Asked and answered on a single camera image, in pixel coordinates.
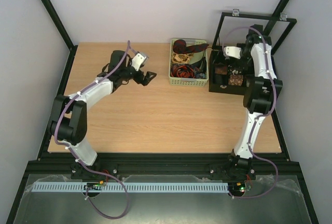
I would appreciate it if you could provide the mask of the black white floral tie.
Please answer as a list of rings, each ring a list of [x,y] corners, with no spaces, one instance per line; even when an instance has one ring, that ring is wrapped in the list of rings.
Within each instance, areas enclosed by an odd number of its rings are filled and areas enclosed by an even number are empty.
[[[228,67],[228,74],[232,75],[240,75],[243,76],[245,74],[246,68],[243,66],[230,66]]]

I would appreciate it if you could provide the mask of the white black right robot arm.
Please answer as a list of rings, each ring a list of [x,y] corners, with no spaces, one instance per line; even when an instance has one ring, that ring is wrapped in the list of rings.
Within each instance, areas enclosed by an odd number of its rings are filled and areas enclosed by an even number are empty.
[[[243,98],[245,123],[224,168],[227,176],[235,179],[253,174],[251,170],[256,138],[263,121],[275,109],[283,83],[274,72],[271,38],[262,34],[262,25],[248,27],[244,46],[226,46],[223,52],[226,58],[232,57],[243,62],[252,60],[254,68],[254,77],[249,80]]]

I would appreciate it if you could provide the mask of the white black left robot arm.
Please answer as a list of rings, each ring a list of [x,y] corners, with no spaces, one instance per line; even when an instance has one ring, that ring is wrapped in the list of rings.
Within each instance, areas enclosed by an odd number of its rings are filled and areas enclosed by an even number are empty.
[[[72,153],[76,162],[92,166],[97,159],[97,152],[87,138],[89,109],[129,80],[148,85],[157,74],[141,70],[147,60],[148,56],[141,52],[130,57],[126,51],[115,50],[91,84],[76,93],[55,97],[47,130],[57,145]]]

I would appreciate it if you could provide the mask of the beige patterned tie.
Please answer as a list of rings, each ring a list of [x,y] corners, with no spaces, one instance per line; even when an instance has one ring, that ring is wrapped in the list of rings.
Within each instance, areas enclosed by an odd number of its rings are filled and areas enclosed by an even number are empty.
[[[189,64],[191,58],[194,57],[193,53],[177,54],[174,53],[171,57],[171,62],[175,64]]]

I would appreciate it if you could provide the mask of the red navy striped tie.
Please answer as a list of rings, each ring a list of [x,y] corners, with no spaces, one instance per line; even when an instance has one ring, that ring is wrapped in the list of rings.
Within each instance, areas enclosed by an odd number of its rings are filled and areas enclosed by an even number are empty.
[[[189,64],[173,64],[170,75],[177,78],[195,78],[195,70]]]

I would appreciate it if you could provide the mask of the light green plastic basket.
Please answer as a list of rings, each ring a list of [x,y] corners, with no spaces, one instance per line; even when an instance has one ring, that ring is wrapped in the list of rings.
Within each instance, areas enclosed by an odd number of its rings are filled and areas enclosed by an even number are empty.
[[[203,39],[171,39],[170,85],[204,87],[209,80],[209,47],[210,45]]]

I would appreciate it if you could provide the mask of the dark red rolled tie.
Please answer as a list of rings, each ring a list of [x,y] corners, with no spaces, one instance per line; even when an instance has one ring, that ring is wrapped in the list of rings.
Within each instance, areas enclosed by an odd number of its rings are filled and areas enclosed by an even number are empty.
[[[199,52],[205,51],[208,47],[209,47],[209,44],[207,44],[207,43],[187,46],[187,43],[185,40],[178,39],[173,44],[173,52],[176,54],[199,53]]]

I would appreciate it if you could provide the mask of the black folded tie in basket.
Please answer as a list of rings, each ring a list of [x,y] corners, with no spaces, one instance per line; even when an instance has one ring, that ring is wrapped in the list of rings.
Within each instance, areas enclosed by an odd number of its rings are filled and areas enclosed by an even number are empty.
[[[201,58],[201,60],[193,63],[192,66],[198,73],[204,73],[205,74],[206,70],[207,70],[206,57],[203,56],[203,58]]]

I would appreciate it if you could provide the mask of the black tie storage box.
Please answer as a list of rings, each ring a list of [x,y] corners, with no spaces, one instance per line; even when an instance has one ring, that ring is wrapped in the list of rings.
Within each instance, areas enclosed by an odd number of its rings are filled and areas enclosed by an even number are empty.
[[[215,74],[215,64],[222,64],[230,66],[243,66],[246,68],[243,75],[242,86],[230,86],[228,85],[229,74],[219,75]],[[225,93],[234,95],[244,95],[247,88],[250,86],[250,82],[255,77],[254,64],[252,59],[238,60],[235,58],[226,59],[224,53],[220,50],[212,50],[209,57],[209,91],[215,93]]]

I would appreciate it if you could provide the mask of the red dotted rolled tie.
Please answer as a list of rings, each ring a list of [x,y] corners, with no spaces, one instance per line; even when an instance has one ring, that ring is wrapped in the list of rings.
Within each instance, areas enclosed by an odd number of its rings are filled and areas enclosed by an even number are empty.
[[[230,75],[228,80],[228,85],[230,86],[242,86],[243,84],[243,75]]]

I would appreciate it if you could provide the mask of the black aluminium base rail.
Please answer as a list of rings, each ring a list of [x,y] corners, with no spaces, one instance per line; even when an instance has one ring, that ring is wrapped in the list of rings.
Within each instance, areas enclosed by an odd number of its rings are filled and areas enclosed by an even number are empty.
[[[245,180],[247,172],[226,171],[227,158],[225,153],[101,153],[92,168],[106,170],[119,179],[130,175],[193,175],[222,181]],[[101,178],[83,169],[69,153],[52,153],[28,162],[23,176],[32,174],[68,175],[83,181]]]

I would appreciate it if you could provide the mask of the black left frame post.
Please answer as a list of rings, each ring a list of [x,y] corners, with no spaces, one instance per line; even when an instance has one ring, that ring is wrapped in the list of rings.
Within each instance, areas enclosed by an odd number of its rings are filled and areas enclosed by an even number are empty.
[[[63,41],[69,50],[73,50],[75,48],[74,43],[72,42],[68,32],[66,31],[56,9],[53,6],[51,0],[41,0],[44,8],[46,9],[49,17],[52,19],[55,27],[57,28],[59,34],[61,35]]]

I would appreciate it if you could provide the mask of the black frame post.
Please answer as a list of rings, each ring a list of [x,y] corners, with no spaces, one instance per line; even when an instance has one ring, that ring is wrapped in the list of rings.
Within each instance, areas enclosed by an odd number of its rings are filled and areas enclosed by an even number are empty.
[[[61,35],[63,41],[69,50],[73,50],[75,48],[74,43],[72,42],[68,32],[66,31],[56,9],[53,6],[51,0],[41,0],[44,8],[46,9],[49,17],[52,19],[55,27],[57,28],[59,34]]]
[[[263,45],[266,44],[271,46],[271,55],[274,55],[276,53],[276,51],[279,49],[283,41],[286,39],[286,37],[289,35],[291,30],[297,23],[296,19],[289,18],[284,12],[284,9],[286,8],[289,1],[290,0],[280,0],[271,16],[256,15],[254,17],[254,19],[267,20],[268,22],[265,27],[261,25],[253,25],[253,30],[250,30],[247,35],[250,47],[254,44],[262,43]],[[277,22],[285,22],[288,25],[279,37],[279,39],[273,45],[270,34]]]

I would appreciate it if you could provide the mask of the black right frame post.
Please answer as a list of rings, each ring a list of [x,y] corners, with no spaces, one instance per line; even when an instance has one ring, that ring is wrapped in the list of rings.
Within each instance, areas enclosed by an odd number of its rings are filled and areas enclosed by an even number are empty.
[[[253,30],[250,30],[247,35],[250,47],[254,44],[262,43],[263,45],[266,44],[271,46],[271,55],[274,55],[276,53],[276,51],[279,49],[283,41],[286,39],[286,37],[289,35],[291,30],[297,23],[296,19],[289,18],[284,12],[284,9],[286,8],[289,1],[290,0],[280,0],[271,16],[256,15],[254,17],[254,19],[267,20],[268,22],[265,27],[261,25],[253,25]],[[273,45],[270,34],[277,22],[285,22],[288,25],[279,37],[279,39]]]

